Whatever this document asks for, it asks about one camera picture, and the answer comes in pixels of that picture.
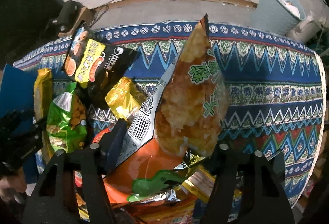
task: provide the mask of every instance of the pile of snacks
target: pile of snacks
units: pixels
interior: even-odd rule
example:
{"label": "pile of snacks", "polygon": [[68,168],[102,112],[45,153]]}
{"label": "pile of snacks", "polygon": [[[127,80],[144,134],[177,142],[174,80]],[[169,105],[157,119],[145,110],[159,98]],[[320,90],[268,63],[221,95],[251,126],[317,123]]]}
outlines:
{"label": "pile of snacks", "polygon": [[[113,208],[143,223],[191,223],[196,200],[206,203],[213,188],[215,179],[201,163],[213,153],[229,97],[208,32],[205,15],[156,91],[146,97],[123,77],[136,51],[96,41],[82,24],[63,65],[74,82],[48,105],[47,134],[55,151],[72,152],[90,143],[81,90],[92,104],[110,108],[117,119],[127,121],[116,168],[103,181]],[[110,131],[105,129],[93,141],[111,136]],[[83,185],[79,172],[75,181]]]}

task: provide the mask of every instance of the orange snack bag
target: orange snack bag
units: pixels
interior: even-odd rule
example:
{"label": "orange snack bag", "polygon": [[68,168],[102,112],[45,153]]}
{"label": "orange snack bag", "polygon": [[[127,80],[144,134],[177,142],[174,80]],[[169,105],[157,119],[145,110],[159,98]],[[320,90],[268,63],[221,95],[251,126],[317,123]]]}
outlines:
{"label": "orange snack bag", "polygon": [[118,167],[104,179],[111,203],[142,200],[184,182],[188,149],[212,154],[229,99],[208,31],[206,15],[139,108]]}

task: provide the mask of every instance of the black snack bag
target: black snack bag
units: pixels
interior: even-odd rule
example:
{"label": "black snack bag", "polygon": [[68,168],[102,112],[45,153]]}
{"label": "black snack bag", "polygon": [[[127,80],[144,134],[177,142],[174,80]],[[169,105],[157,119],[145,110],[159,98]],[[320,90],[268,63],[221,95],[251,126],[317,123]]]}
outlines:
{"label": "black snack bag", "polygon": [[76,29],[62,70],[83,89],[92,103],[108,109],[105,96],[134,61],[136,51],[100,43],[86,23]]}

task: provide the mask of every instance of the table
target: table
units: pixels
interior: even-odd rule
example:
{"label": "table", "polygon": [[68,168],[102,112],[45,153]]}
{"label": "table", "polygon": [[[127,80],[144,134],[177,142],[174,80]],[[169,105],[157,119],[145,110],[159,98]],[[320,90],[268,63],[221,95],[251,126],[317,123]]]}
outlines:
{"label": "table", "polygon": [[[99,41],[137,50],[140,55],[126,71],[149,93],[181,50],[196,22],[127,25],[95,30]],[[228,24],[209,24],[209,37],[226,78],[231,106],[218,139],[238,151],[260,150],[266,157],[285,155],[285,192],[295,205],[319,155],[324,126],[325,75],[314,51],[287,38]],[[69,79],[61,71],[70,37],[32,51],[14,63],[30,73],[52,69],[54,95]],[[93,105],[89,122],[97,134],[113,126],[110,110]]]}

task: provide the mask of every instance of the green snack bag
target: green snack bag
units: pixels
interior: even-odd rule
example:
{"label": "green snack bag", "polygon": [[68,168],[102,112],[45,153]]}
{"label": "green snack bag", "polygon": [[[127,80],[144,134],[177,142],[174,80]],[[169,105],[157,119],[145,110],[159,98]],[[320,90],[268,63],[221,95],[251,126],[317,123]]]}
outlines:
{"label": "green snack bag", "polygon": [[76,87],[76,82],[70,83],[49,107],[47,132],[55,151],[63,149],[70,153],[84,146],[86,108],[75,93]]}

